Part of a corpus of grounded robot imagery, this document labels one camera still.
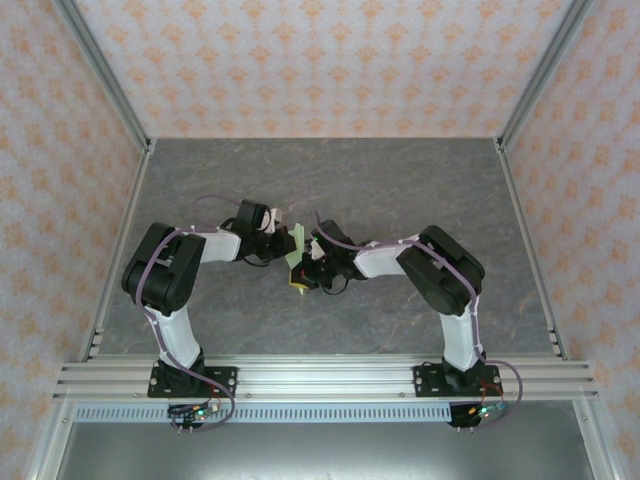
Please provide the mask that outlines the light green paper sheet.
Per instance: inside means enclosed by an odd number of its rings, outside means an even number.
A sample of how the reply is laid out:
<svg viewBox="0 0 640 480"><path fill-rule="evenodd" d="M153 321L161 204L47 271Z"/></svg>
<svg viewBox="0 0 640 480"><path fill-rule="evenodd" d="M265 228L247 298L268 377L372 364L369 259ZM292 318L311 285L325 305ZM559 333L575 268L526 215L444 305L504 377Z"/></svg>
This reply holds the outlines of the light green paper sheet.
<svg viewBox="0 0 640 480"><path fill-rule="evenodd" d="M295 282L292 279L294 268L302 261L303 253L305 251L305 229L304 226L296 223L294 228L289 231L289 235L294 239L295 249L285 255L285 260L289 266L289 283Z"/></svg>

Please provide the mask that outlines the aluminium table edge rail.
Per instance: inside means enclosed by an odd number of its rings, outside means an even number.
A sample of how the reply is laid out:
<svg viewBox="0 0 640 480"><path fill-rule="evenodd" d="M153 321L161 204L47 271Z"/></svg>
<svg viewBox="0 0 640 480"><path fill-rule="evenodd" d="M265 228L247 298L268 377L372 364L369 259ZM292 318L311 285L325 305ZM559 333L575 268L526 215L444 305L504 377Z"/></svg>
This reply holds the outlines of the aluminium table edge rail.
<svg viewBox="0 0 640 480"><path fill-rule="evenodd" d="M106 276L104 277L104 281L102 283L102 289L100 291L98 302L96 304L95 314L93 316L93 319L89 321L83 338L82 347L80 348L78 353L77 359L80 362L86 362L89 359L90 352L93 347L94 337L103 330L103 324L109 310L114 289L119 284L119 268L127 244L127 238L131 230L132 221L137 208L146 171L153 156L156 144L157 138L151 138L142 149L138 166L135 171L128 196L126 197L124 211L121 215L116 233L112 238L112 240L114 241L113 249L110 257L110 262L108 264L108 269L106 270Z"/></svg>
<svg viewBox="0 0 640 480"><path fill-rule="evenodd" d="M496 153L499 158L499 162L504 173L507 188L511 197L511 201L514 206L515 214L518 220L519 228L523 237L525 249L529 259L529 263L532 269L536 287L539 293L541 305L544 311L545 319L547 322L547 329L549 331L549 338L554 345L553 349L557 356L562 360L567 361L571 359L570 352L568 351L563 327L559 321L557 315L557 309L554 305L552 295L548 288L545 274L541 262L539 260L537 251L535 249L534 238L529 228L527 214L525 212L524 204L520 198L517 190L515 177L511 166L508 161L505 147L500 142L498 137L493 139Z"/></svg>

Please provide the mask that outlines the aluminium mounting rail beam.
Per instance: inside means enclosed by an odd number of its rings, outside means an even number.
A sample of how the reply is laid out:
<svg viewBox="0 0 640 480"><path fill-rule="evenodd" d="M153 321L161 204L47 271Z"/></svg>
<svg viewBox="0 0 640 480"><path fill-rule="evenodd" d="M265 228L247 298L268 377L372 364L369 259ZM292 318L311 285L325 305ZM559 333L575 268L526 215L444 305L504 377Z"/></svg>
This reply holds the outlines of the aluminium mounting rail beam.
<svg viewBox="0 0 640 480"><path fill-rule="evenodd" d="M97 355L66 363L53 397L58 401L124 402L147 398L153 357ZM209 366L238 369L239 402L408 402L419 355L219 355ZM507 401L594 400L601 390L590 364L554 355L504 356L497 362Z"/></svg>

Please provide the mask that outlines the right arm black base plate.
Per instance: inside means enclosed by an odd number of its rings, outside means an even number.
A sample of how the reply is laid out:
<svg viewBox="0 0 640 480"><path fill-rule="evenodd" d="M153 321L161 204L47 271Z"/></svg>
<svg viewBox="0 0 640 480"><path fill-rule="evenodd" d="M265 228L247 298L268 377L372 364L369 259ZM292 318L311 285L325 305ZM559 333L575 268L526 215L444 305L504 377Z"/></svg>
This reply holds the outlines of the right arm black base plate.
<svg viewBox="0 0 640 480"><path fill-rule="evenodd" d="M480 363L460 372L443 364L421 364L412 369L417 397L501 397L504 393L497 367Z"/></svg>

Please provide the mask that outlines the aluminium frame post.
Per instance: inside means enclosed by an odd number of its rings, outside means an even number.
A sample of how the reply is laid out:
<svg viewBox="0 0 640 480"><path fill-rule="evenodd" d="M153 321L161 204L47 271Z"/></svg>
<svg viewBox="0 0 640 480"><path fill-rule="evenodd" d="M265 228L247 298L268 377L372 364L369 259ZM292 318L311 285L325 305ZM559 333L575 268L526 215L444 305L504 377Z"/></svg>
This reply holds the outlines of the aluminium frame post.
<svg viewBox="0 0 640 480"><path fill-rule="evenodd" d="M151 138L142 126L76 0L52 0L52 3L79 43L85 59L96 74L134 143L142 152L146 152L151 145Z"/></svg>
<svg viewBox="0 0 640 480"><path fill-rule="evenodd" d="M505 153L509 145L513 143L593 2L594 0L571 1L541 60L519 97L502 134L495 138L495 145L499 153Z"/></svg>

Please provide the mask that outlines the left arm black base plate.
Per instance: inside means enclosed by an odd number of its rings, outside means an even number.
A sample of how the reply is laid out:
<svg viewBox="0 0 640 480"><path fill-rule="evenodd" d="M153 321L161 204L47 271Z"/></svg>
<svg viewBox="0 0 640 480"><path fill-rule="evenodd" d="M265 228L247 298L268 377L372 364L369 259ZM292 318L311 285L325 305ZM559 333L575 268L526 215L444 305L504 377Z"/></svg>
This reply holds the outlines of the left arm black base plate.
<svg viewBox="0 0 640 480"><path fill-rule="evenodd" d="M206 366L202 376L222 386L235 396L238 369L228 366ZM208 398L212 385L173 367L156 365L151 370L147 388L149 398L186 399Z"/></svg>

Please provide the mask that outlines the grey metal shelf sheet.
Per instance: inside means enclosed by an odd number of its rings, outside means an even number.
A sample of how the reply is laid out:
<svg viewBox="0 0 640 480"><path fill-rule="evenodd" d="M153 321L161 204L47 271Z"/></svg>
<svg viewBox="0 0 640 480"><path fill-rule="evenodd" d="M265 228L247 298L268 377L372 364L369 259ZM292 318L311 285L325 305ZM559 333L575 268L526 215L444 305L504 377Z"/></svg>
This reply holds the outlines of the grey metal shelf sheet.
<svg viewBox="0 0 640 480"><path fill-rule="evenodd" d="M77 424L56 480L594 480L580 433L518 423Z"/></svg>

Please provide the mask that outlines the aluminium lower frame bar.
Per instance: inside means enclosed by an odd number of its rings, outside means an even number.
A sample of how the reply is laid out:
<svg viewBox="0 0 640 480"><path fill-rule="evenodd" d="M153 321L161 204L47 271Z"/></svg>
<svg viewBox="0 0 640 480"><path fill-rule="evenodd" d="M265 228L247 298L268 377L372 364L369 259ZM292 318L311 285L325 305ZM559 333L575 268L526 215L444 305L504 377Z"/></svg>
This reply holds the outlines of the aluminium lower frame bar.
<svg viewBox="0 0 640 480"><path fill-rule="evenodd" d="M581 399L574 400L572 405L594 480L620 480L619 469L605 430L600 403Z"/></svg>
<svg viewBox="0 0 640 480"><path fill-rule="evenodd" d="M26 480L56 480L76 415L77 405L55 403L26 474Z"/></svg>

